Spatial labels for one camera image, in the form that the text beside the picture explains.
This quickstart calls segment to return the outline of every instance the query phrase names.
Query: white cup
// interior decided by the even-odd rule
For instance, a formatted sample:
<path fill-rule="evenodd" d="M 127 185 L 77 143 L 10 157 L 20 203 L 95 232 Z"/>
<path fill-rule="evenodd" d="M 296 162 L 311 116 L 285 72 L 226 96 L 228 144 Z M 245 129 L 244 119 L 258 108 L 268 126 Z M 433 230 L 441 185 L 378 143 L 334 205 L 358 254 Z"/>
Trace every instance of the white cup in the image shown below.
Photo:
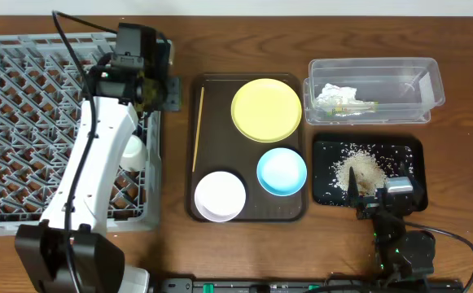
<path fill-rule="evenodd" d="M 128 172 L 140 172 L 146 167 L 146 161 L 146 145 L 138 136 L 131 135 L 120 158 L 120 166 Z"/>

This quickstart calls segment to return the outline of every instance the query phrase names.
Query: black tray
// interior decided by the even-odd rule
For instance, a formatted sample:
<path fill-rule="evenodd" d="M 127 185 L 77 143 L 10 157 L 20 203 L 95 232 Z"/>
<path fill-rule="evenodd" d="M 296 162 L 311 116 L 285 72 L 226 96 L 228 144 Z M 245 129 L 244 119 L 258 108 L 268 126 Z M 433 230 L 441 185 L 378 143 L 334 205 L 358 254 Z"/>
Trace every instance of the black tray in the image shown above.
<path fill-rule="evenodd" d="M 335 162 L 341 161 L 343 149 L 350 144 L 356 144 L 361 149 L 369 148 L 369 153 L 375 156 L 381 164 L 381 169 L 388 175 L 397 175 L 398 164 L 404 161 L 417 182 L 424 189 L 423 200 L 418 211 L 423 211 L 428 205 L 426 175 L 424 172 L 424 154 L 421 142 L 409 135 L 386 135 L 378 133 L 319 133 L 313 140 L 313 198 L 319 204 L 347 207 L 346 191 L 334 187 Z"/>
<path fill-rule="evenodd" d="M 287 147 L 303 156 L 301 128 L 280 142 L 254 142 L 243 136 L 232 121 L 230 105 L 242 85 L 259 78 L 273 78 L 289 85 L 300 96 L 300 83 L 286 73 L 210 74 L 196 78 L 191 93 L 191 122 L 186 166 L 186 210 L 197 221 L 207 221 L 195 206 L 195 188 L 207 174 L 228 171 L 238 176 L 247 192 L 240 214 L 232 221 L 295 221 L 307 207 L 306 187 L 291 196 L 275 196 L 261 187 L 256 177 L 258 160 L 268 150 Z M 195 171 L 192 172 L 196 125 L 202 87 L 204 102 Z"/>

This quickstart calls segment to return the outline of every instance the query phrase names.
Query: white wall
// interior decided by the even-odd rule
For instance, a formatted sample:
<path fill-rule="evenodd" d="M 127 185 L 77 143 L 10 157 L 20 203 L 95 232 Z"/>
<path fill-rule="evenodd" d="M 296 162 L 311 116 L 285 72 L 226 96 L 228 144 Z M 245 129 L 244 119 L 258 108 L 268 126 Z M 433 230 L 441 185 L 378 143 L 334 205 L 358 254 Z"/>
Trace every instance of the white wall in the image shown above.
<path fill-rule="evenodd" d="M 473 0 L 0 0 L 0 15 L 468 15 Z"/>

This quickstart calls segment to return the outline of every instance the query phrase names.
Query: wire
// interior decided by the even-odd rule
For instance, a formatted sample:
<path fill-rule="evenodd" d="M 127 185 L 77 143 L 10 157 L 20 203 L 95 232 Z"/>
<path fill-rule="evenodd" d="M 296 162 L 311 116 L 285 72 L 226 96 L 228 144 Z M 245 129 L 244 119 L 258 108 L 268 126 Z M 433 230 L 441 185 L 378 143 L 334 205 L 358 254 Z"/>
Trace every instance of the wire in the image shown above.
<path fill-rule="evenodd" d="M 87 22 L 85 20 L 81 20 L 75 16 L 71 16 L 71 15 L 67 15 L 66 13 L 63 13 L 63 12 L 60 12 L 60 11 L 52 11 L 52 15 L 53 13 L 55 13 L 56 15 L 58 16 L 61 16 L 61 17 L 64 17 L 66 19 L 69 19 L 69 20 L 73 20 L 73 21 L 76 21 L 78 22 L 79 24 L 83 24 L 83 25 L 87 25 L 89 27 L 92 27 L 92 28 L 96 28 L 96 29 L 100 29 L 104 32 L 108 32 L 108 33 L 116 33 L 116 30 L 113 30 L 111 28 L 104 28 L 103 26 L 100 26 L 100 25 L 97 25 L 97 24 L 92 24 L 90 22 Z"/>
<path fill-rule="evenodd" d="M 429 231 L 429 232 L 433 232 L 433 233 L 438 233 L 438 234 L 443 234 L 443 235 L 446 235 L 446 236 L 449 236 L 451 238 L 454 238 L 454 239 L 457 239 L 463 243 L 465 243 L 468 247 L 471 248 L 471 250 L 473 251 L 473 243 L 471 243 L 469 240 L 467 240 L 466 238 L 463 238 L 462 236 L 459 236 L 457 234 L 453 234 L 453 233 L 450 233 L 448 231 L 444 231 L 444 230 L 440 230 L 440 229 L 437 229 L 437 228 L 432 228 L 432 227 L 428 227 L 428 226 L 425 226 L 425 225 L 420 225 L 420 224 L 415 224 L 415 223 L 410 223 L 410 222 L 405 222 L 403 221 L 406 225 L 410 226 L 410 227 L 414 227 L 414 228 L 418 228 L 418 229 L 422 229 L 422 230 L 426 230 L 426 231 Z M 466 283 L 466 285 L 464 286 L 464 290 L 462 290 L 462 293 L 467 293 L 468 290 L 470 290 L 471 288 L 471 285 L 473 285 L 473 272 L 471 272 L 471 276 L 470 276 L 470 279 L 468 280 L 468 282 Z"/>
<path fill-rule="evenodd" d="M 162 41 L 164 42 L 164 46 L 165 46 L 165 53 L 164 53 L 164 56 L 162 57 L 162 63 L 167 63 L 169 61 L 169 54 L 171 54 L 171 44 L 169 44 L 168 38 L 165 37 L 164 33 L 159 32 L 159 35 Z M 160 83 L 160 87 L 162 88 L 162 95 L 163 95 L 162 102 L 165 102 L 169 94 L 168 86 L 164 82 L 162 77 L 158 77 L 158 82 Z"/>
<path fill-rule="evenodd" d="M 112 52 L 108 52 L 104 54 L 102 57 L 100 57 L 99 61 L 97 61 L 97 65 L 106 66 L 112 59 L 112 56 L 113 56 Z"/>
<path fill-rule="evenodd" d="M 380 293 L 415 293 L 415 291 L 409 291 L 404 289 L 393 289 L 393 288 L 380 288 L 377 286 L 370 285 L 334 285 L 334 286 L 321 286 L 314 288 L 304 293 L 323 293 L 330 291 L 360 291 L 360 292 L 380 292 Z"/>
<path fill-rule="evenodd" d="M 72 277 L 72 282 L 73 282 L 73 285 L 75 286 L 75 290 L 77 293 L 81 293 L 82 292 L 81 284 L 79 282 L 79 278 L 77 275 L 77 269 L 75 267 L 75 256 L 73 254 L 73 247 L 70 240 L 72 236 L 70 229 L 72 227 L 72 210 L 73 210 L 73 199 L 75 198 L 75 190 L 77 189 L 77 184 L 79 182 L 79 178 L 81 177 L 82 169 L 84 168 L 84 164 L 86 162 L 88 154 L 90 153 L 91 144 L 95 138 L 95 133 L 97 130 L 97 112 L 95 109 L 94 99 L 91 96 L 91 91 L 88 85 L 88 81 L 86 79 L 84 68 L 82 67 L 81 63 L 79 62 L 79 59 L 77 58 L 77 55 L 75 54 L 75 51 L 73 50 L 68 39 L 66 38 L 66 35 L 64 34 L 64 31 L 59 24 L 57 15 L 66 17 L 70 20 L 75 20 L 78 23 L 86 24 L 94 28 L 102 29 L 102 27 L 99 27 L 98 25 L 94 25 L 94 24 L 89 24 L 85 22 L 84 20 L 79 20 L 75 17 L 72 17 L 70 15 L 65 15 L 64 13 L 58 12 L 58 11 L 52 11 L 51 15 L 54 20 L 55 27 L 57 28 L 57 32 L 59 33 L 60 38 L 63 40 L 64 45 L 68 49 L 68 53 L 72 57 L 72 61 L 75 63 L 75 67 L 77 68 L 77 71 L 82 77 L 82 80 L 83 80 L 82 92 L 83 94 L 85 93 L 85 95 L 87 96 L 87 99 L 90 101 L 90 109 L 91 109 L 91 126 L 90 126 L 90 132 L 88 133 L 88 140 L 84 147 L 84 151 L 82 152 L 81 161 L 79 162 L 77 166 L 77 170 L 75 172 L 75 177 L 73 178 L 72 185 L 70 186 L 70 190 L 68 192 L 68 198 L 66 200 L 66 206 L 64 210 L 64 233 L 65 233 L 64 241 L 66 245 L 66 262 L 68 263 L 68 271 L 70 273 L 70 276 Z"/>

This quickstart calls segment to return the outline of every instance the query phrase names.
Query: small robot arm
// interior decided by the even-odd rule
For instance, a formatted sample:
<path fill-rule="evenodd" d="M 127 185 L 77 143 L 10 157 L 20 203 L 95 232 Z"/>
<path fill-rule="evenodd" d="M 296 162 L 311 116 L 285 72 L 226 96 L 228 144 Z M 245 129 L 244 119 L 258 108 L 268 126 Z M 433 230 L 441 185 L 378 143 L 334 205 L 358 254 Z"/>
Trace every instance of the small robot arm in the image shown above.
<path fill-rule="evenodd" d="M 107 210 L 120 159 L 138 125 L 138 115 L 161 109 L 167 95 L 170 43 L 156 31 L 120 24 L 115 53 L 104 55 L 87 74 L 96 111 L 96 131 L 81 171 L 71 211 L 72 255 L 86 293 L 146 293 L 149 273 L 125 264 L 124 253 L 106 238 Z M 59 188 L 39 225 L 21 225 L 15 249 L 38 292 L 75 292 L 65 260 L 64 231 L 70 186 L 92 125 L 91 103 L 81 106 L 81 122 Z"/>

